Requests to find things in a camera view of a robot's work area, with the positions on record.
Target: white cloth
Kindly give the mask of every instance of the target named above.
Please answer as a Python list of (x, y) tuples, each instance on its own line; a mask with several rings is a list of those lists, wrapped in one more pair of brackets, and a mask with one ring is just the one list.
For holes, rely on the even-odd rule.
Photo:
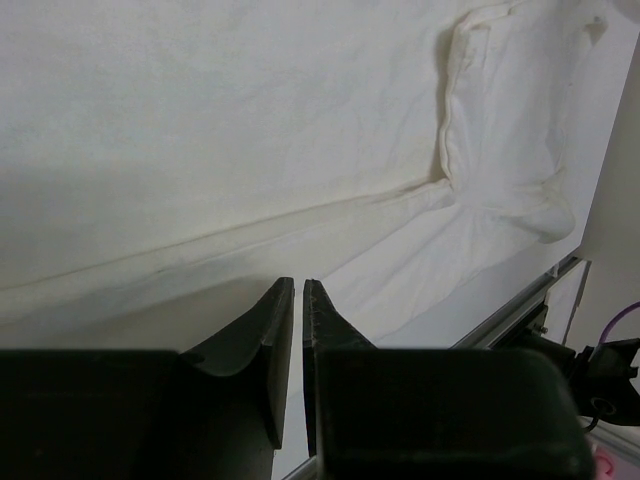
[[(491, 2), (125, 3), (3, 17), (3, 343), (188, 348), (280, 275), (322, 279), (375, 338), (570, 231), (564, 99), (598, 2), (458, 23), (444, 178), (436, 60)], [(206, 309), (108, 320), (206, 287)]]

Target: black object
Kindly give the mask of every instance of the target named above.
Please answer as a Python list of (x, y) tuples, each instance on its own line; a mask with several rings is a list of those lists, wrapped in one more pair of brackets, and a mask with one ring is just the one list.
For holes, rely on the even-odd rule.
[(286, 404), (293, 281), (178, 355), (0, 352), (0, 478), (271, 476)]
[(640, 339), (586, 347), (582, 353), (524, 330), (497, 348), (524, 348), (543, 354), (563, 373), (580, 415), (614, 425), (640, 426), (640, 395), (631, 382), (631, 366)]
[(592, 478), (567, 386), (541, 355), (378, 350), (313, 280), (303, 309), (320, 478)]

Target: white fabric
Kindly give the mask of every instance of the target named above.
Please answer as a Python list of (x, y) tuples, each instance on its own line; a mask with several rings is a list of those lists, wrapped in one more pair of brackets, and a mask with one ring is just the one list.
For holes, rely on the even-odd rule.
[[(566, 235), (563, 106), (597, 2), (529, 0), (458, 24), (440, 179), (436, 47), (483, 2), (454, 3), (301, 7), (304, 28), (276, 28), (294, 14), (266, 6), (13, 7), (2, 342), (188, 348), (211, 312), (223, 325), (280, 275), (322, 279), (377, 337)], [(107, 321), (206, 287), (202, 311)]]

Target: pink object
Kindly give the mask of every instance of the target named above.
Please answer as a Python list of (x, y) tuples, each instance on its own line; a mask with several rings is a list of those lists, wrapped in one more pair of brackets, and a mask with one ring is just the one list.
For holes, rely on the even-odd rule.
[(593, 457), (596, 460), (596, 480), (613, 480), (616, 469), (609, 452), (602, 447), (596, 447)]

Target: purple cable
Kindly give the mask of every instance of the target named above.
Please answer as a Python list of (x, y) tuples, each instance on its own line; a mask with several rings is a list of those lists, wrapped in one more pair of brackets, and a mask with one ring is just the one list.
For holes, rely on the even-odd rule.
[(600, 335), (600, 341), (598, 342), (598, 344), (603, 344), (607, 340), (607, 337), (611, 333), (611, 330), (613, 330), (613, 327), (615, 327), (620, 320), (622, 320), (624, 317), (638, 308), (640, 308), (640, 302), (632, 303), (627, 308), (618, 313), (618, 315), (613, 317), (613, 319), (607, 324), (607, 326), (604, 327), (602, 335)]

